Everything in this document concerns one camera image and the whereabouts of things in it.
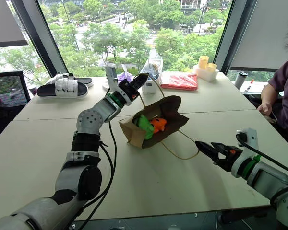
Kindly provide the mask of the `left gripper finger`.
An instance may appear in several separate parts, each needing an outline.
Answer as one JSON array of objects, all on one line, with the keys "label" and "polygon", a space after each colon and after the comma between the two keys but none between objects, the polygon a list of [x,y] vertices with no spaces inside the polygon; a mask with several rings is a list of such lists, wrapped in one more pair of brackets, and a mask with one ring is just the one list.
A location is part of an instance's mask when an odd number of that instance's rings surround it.
[{"label": "left gripper finger", "polygon": [[133,88],[141,88],[148,79],[148,73],[139,73],[134,77],[134,79],[131,81],[131,86]]},{"label": "left gripper finger", "polygon": [[135,77],[135,89],[139,90],[143,85],[145,85],[149,74],[138,74]]}]

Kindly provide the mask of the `bystander bare hand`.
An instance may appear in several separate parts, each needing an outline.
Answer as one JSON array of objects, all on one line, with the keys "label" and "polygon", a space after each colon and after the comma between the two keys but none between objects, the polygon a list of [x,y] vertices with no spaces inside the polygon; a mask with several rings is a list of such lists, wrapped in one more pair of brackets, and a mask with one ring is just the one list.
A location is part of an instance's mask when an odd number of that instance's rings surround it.
[{"label": "bystander bare hand", "polygon": [[271,112],[272,112],[272,106],[271,106],[270,103],[263,102],[263,103],[261,103],[261,104],[258,106],[257,110],[258,110],[261,114],[266,115],[266,116],[269,116],[269,115],[271,114]]}]

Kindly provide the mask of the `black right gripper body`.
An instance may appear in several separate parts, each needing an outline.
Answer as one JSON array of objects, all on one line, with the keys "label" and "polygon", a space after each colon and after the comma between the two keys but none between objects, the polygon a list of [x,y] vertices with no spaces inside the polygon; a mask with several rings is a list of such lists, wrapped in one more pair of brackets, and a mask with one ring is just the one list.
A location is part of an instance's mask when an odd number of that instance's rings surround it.
[{"label": "black right gripper body", "polygon": [[242,154],[243,150],[239,148],[229,148],[223,149],[219,153],[225,156],[224,159],[217,159],[214,162],[214,165],[219,166],[221,169],[226,172],[230,172],[233,166],[233,163],[237,160],[237,158]]}]

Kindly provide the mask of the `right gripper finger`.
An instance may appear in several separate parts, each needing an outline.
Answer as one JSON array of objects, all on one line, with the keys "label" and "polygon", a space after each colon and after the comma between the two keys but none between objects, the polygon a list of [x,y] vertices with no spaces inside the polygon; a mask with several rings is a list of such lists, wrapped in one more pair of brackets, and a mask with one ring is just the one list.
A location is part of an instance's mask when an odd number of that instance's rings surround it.
[{"label": "right gripper finger", "polygon": [[219,152],[214,147],[203,141],[195,141],[195,144],[201,153],[209,157],[214,163],[218,163]]},{"label": "right gripper finger", "polygon": [[211,142],[211,144],[219,153],[223,154],[224,156],[229,155],[230,146],[219,142]]}]

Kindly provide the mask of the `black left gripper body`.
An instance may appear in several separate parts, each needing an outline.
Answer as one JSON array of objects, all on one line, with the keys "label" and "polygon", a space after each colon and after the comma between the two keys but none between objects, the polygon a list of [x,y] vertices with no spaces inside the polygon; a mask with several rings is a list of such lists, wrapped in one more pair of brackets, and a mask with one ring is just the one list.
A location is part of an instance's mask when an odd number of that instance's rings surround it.
[{"label": "black left gripper body", "polygon": [[132,80],[131,82],[124,79],[118,84],[119,93],[124,98],[127,105],[130,105],[139,96],[138,86],[139,84],[136,79]]}]

